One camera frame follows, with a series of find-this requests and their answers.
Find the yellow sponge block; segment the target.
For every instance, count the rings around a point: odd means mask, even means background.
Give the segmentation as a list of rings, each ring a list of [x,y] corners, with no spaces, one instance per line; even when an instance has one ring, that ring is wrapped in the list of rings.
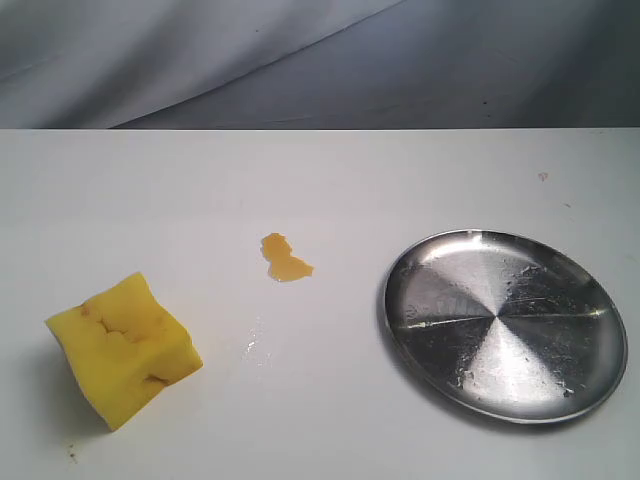
[[[92,408],[115,431],[203,366],[186,328],[136,272],[46,320]]]

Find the orange liquid spill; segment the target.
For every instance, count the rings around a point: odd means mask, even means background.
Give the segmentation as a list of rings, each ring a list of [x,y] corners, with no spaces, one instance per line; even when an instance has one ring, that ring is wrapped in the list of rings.
[[[268,275],[278,282],[292,282],[311,277],[314,267],[293,255],[287,238],[280,233],[271,233],[261,241],[261,251],[269,263]]]

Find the round stainless steel plate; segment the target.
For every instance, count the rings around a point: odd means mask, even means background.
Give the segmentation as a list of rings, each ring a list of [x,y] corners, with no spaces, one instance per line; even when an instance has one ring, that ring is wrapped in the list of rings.
[[[608,292],[570,257],[514,234],[456,230],[417,242],[389,268],[379,310],[417,385],[505,422],[587,415],[627,366]]]

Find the grey backdrop cloth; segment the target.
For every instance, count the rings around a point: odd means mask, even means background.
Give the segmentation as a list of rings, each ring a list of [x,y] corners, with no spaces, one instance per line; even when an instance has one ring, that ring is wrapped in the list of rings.
[[[633,127],[635,1],[5,1],[5,128]]]

